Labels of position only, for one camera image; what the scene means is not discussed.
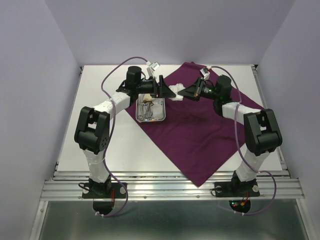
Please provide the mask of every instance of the purple cable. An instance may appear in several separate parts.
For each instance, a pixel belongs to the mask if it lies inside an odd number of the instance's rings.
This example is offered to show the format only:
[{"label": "purple cable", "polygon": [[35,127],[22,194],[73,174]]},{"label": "purple cable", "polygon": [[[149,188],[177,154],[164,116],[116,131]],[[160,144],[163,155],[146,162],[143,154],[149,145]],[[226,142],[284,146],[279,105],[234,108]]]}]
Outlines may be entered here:
[{"label": "purple cable", "polygon": [[[122,66],[123,64],[125,64],[126,62],[128,62],[128,61],[131,60],[131,59],[142,59],[142,60],[144,60],[145,62],[148,62],[148,60],[146,60],[145,58],[143,58],[143,57],[141,57],[141,56],[133,56],[133,57],[130,57],[130,58],[128,58],[127,60],[121,62],[121,63],[120,63],[118,66],[116,66],[111,72],[109,72],[109,74],[108,74],[107,76],[105,76],[105,78],[103,79],[103,81],[102,81],[102,83],[101,83],[101,90],[102,90],[102,92],[104,92],[104,93],[108,96],[108,98],[111,100],[111,103],[112,103],[113,120],[112,120],[112,128],[111,128],[111,132],[110,132],[109,141],[111,141],[112,135],[113,135],[113,133],[114,133],[114,129],[115,129],[115,125],[116,125],[116,114],[117,114],[117,112],[116,112],[116,104],[115,104],[115,102],[112,100],[111,95],[110,95],[106,90],[104,90],[104,83],[105,83],[105,81],[107,80],[107,78],[108,78],[115,70],[117,70],[120,66]],[[111,214],[108,214],[108,215],[102,215],[102,214],[98,213],[97,211],[93,210],[96,215],[98,215],[98,216],[100,216],[100,217],[102,217],[102,218],[113,217],[113,216],[117,215],[118,213],[120,213],[120,212],[122,211],[122,209],[124,209],[124,207],[126,206],[126,204],[127,204],[127,202],[128,202],[128,197],[129,197],[129,195],[128,195],[128,190],[127,190],[126,186],[125,186],[118,178],[116,178],[116,177],[112,174],[112,172],[109,170],[109,168],[108,168],[108,166],[107,166],[107,163],[106,163],[106,152],[107,152],[107,149],[105,149],[105,150],[103,151],[103,160],[102,160],[102,161],[103,161],[103,165],[104,165],[106,171],[110,174],[110,176],[111,176],[114,180],[116,180],[116,181],[121,185],[121,187],[124,188],[124,190],[125,190],[125,202],[124,202],[124,204],[122,205],[122,207],[121,207],[118,211],[116,211],[116,212],[114,212],[114,213],[111,213]]]},{"label": "purple cable", "polygon": [[[241,149],[240,149],[240,144],[239,144],[239,138],[238,138],[238,129],[237,129],[237,115],[238,115],[238,109],[239,109],[239,105],[241,104],[242,102],[242,98],[241,98],[241,93],[240,93],[240,90],[239,90],[239,87],[235,81],[235,79],[232,77],[232,75],[230,74],[230,72],[228,72],[226,69],[224,69],[223,67],[221,66],[211,66],[211,68],[216,68],[216,69],[221,69],[223,71],[225,71],[229,77],[231,78],[232,82],[234,83],[235,85],[235,88],[237,89],[238,93],[239,93],[239,104],[236,105],[235,107],[235,113],[234,113],[234,135],[235,135],[235,143],[236,143],[236,147],[238,149],[238,152],[239,152],[239,155],[242,159],[242,161],[252,170],[254,171],[255,173],[259,173],[258,170],[254,169],[245,159],[245,157],[243,156],[242,152],[241,152]],[[275,177],[271,174],[271,172],[267,171],[267,170],[262,170],[260,171],[260,173],[267,173],[270,175],[270,177],[272,178],[273,180],[273,184],[274,184],[274,192],[273,192],[273,196],[272,196],[272,199],[270,201],[270,203],[263,209],[259,210],[259,211],[255,211],[255,212],[252,212],[252,213],[241,213],[241,212],[238,212],[238,211],[232,211],[230,209],[227,209],[225,207],[221,207],[219,206],[220,208],[222,209],[225,209],[225,210],[228,210],[230,212],[234,212],[234,213],[239,213],[240,215],[247,215],[247,216],[252,216],[252,215],[256,215],[256,214],[259,214],[259,213],[262,213],[264,212],[265,210],[267,210],[272,204],[273,202],[275,201],[275,198],[276,198],[276,194],[277,194],[277,183],[276,183],[276,179]]]}]

